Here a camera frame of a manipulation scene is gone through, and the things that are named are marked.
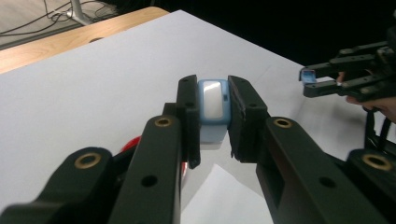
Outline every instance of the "white table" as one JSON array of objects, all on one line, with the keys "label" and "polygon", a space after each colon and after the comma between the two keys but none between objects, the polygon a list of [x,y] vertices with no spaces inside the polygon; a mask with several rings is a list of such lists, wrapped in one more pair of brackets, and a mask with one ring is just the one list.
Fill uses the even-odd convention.
[{"label": "white table", "polygon": [[[174,102],[177,82],[249,80],[272,116],[298,121],[328,153],[344,159],[362,147],[365,114],[335,95],[307,99],[302,66],[183,11],[0,76],[0,211],[30,202],[70,153],[104,147],[113,154]],[[255,166],[230,158],[228,137],[188,171],[182,207],[216,163],[262,195]]]}]

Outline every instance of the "white surface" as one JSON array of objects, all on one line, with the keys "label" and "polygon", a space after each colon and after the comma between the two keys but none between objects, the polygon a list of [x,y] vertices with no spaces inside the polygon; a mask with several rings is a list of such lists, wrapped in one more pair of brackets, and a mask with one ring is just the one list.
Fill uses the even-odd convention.
[{"label": "white surface", "polygon": [[266,224],[273,221],[263,197],[215,164],[181,214],[181,223]]},{"label": "white surface", "polygon": [[223,117],[222,91],[218,81],[205,81],[204,117],[206,119],[221,119]]},{"label": "white surface", "polygon": [[[32,201],[70,153],[104,147],[117,153],[142,133],[146,120],[174,102],[177,82],[249,80],[272,116],[295,119],[326,151],[341,159],[362,146],[364,113],[338,96],[306,99],[301,66],[177,11],[129,31],[0,75],[0,210]],[[188,171],[182,206],[219,164],[261,194],[252,164],[220,150],[203,151]]]}]

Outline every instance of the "screw hole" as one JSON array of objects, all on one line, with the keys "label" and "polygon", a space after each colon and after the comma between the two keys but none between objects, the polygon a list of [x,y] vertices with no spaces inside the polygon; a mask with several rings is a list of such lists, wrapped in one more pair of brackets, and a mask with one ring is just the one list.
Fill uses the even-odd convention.
[{"label": "screw hole", "polygon": [[366,154],[363,156],[363,161],[378,170],[389,171],[392,168],[392,164],[387,158],[374,155],[374,154]]},{"label": "screw hole", "polygon": [[290,128],[291,122],[286,119],[276,119],[274,121],[275,125],[281,128]]},{"label": "screw hole", "polygon": [[89,152],[78,157],[75,161],[75,166],[78,169],[88,169],[99,163],[100,160],[100,154],[95,152]]},{"label": "screw hole", "polygon": [[167,127],[167,126],[171,125],[171,123],[172,123],[172,120],[170,120],[170,119],[161,118],[161,119],[155,120],[155,125],[157,125],[158,127]]},{"label": "screw hole", "polygon": [[142,186],[146,188],[151,188],[156,185],[158,182],[157,176],[155,175],[148,175],[142,179]]}]

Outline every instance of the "cable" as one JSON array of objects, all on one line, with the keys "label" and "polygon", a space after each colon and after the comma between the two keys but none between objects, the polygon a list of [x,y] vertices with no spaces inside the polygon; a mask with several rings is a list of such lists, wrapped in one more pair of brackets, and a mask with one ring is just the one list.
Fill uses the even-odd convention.
[{"label": "cable", "polygon": [[[60,9],[60,8],[62,8],[62,7],[65,7],[65,6],[69,5],[69,4],[71,4],[71,2],[68,2],[68,3],[62,5],[62,6],[58,7],[58,8],[56,8],[55,10],[58,10],[58,9]],[[43,16],[41,16],[41,17],[39,17],[39,18],[37,18],[37,19],[35,19],[35,20],[33,20],[33,21],[29,21],[28,23],[26,23],[26,24],[24,24],[24,25],[21,25],[21,26],[15,27],[15,28],[13,28],[13,29],[10,29],[10,30],[1,32],[1,33],[0,33],[0,36],[10,36],[10,35],[4,35],[4,34],[9,33],[9,32],[12,32],[12,31],[15,31],[15,30],[18,30],[18,29],[21,29],[21,28],[23,28],[23,27],[25,27],[25,26],[28,26],[28,25],[30,25],[30,24],[36,22],[36,21],[39,21],[39,20],[43,19],[44,17],[48,17],[48,15],[51,14],[51,13],[48,13],[48,12],[47,12],[45,15],[43,15]],[[33,31],[33,32],[24,33],[24,34],[15,34],[15,35],[28,35],[28,34],[34,34],[34,33],[40,32],[40,31],[43,31],[43,29],[41,29],[41,30],[39,30],[39,31]]]},{"label": "cable", "polygon": [[366,116],[366,125],[364,131],[364,147],[365,148],[376,148],[376,141],[375,141],[375,116],[373,110],[368,110],[364,108],[364,111],[367,112]]},{"label": "cable", "polygon": [[[1,33],[0,33],[0,37],[3,37],[3,36],[14,36],[14,35],[30,35],[30,34],[39,33],[39,32],[41,32],[41,31],[44,31],[44,30],[46,30],[46,29],[49,29],[51,26],[55,25],[57,22],[60,21],[60,18],[61,18],[62,16],[66,16],[66,19],[65,19],[65,20],[61,20],[61,21],[68,21],[68,20],[70,20],[70,19],[72,18],[72,16],[73,16],[73,5],[72,5],[71,1],[69,1],[68,3],[66,3],[66,4],[64,4],[64,5],[62,5],[62,6],[58,7],[58,8],[56,8],[56,9],[54,9],[54,10],[51,11],[51,12],[48,11],[47,1],[46,1],[46,0],[43,0],[43,2],[44,2],[45,9],[46,9],[46,14],[45,14],[45,15],[43,15],[43,16],[41,16],[41,17],[39,17],[39,18],[37,18],[37,19],[35,19],[35,20],[33,20],[33,21],[29,21],[28,23],[26,23],[26,24],[24,24],[24,25],[21,25],[21,26],[18,26],[18,27],[16,27],[16,28],[13,28],[13,29],[10,29],[10,30],[1,32]],[[83,2],[83,3],[81,3],[81,4],[82,4],[82,5],[85,5],[85,4],[87,4],[87,3],[93,3],[93,2],[94,2],[94,3],[102,4],[103,6],[100,7],[99,9],[97,9],[97,10],[94,12],[94,15],[96,16],[96,18],[92,18],[92,17],[90,17],[90,16],[88,16],[87,14],[84,13],[84,15],[87,16],[88,18],[90,18],[92,21],[94,21],[94,22],[102,21],[102,20],[106,20],[106,19],[109,19],[109,18],[112,18],[112,17],[114,17],[114,16],[118,16],[118,15],[119,15],[118,13],[113,13],[113,14],[109,14],[109,15],[105,15],[105,16],[99,17],[99,16],[97,15],[97,13],[98,13],[100,10],[102,10],[103,8],[108,7],[108,4],[105,4],[105,3],[102,3],[102,2],[98,2],[98,1],[87,1],[87,2]],[[50,16],[50,14],[56,12],[56,10],[58,10],[58,9],[60,9],[60,8],[62,8],[62,7],[65,7],[65,6],[69,5],[69,4],[71,5],[71,7],[70,7],[69,9],[67,9],[66,11],[57,12],[57,13],[55,13],[54,15]],[[72,15],[71,15],[71,16],[68,16],[68,15],[67,15],[67,12],[70,11],[70,10],[71,10]],[[39,21],[39,20],[41,20],[41,19],[43,19],[43,18],[45,18],[45,17],[47,17],[48,19],[52,20],[53,23],[50,24],[50,25],[48,25],[48,26],[46,26],[46,27],[44,27],[44,28],[42,28],[42,29],[40,29],[40,30],[36,30],[36,31],[33,31],[33,32],[26,32],[26,33],[19,33],[19,34],[10,34],[10,35],[7,35],[7,33],[9,33],[9,32],[12,32],[12,31],[21,29],[21,28],[23,28],[23,27],[25,27],[25,26],[28,26],[28,25],[30,25],[30,24],[36,22],[36,21]]]},{"label": "cable", "polygon": [[381,151],[385,150],[390,124],[391,124],[390,119],[385,118],[384,123],[382,124],[381,134],[379,135],[379,142],[378,142],[378,149]]}]

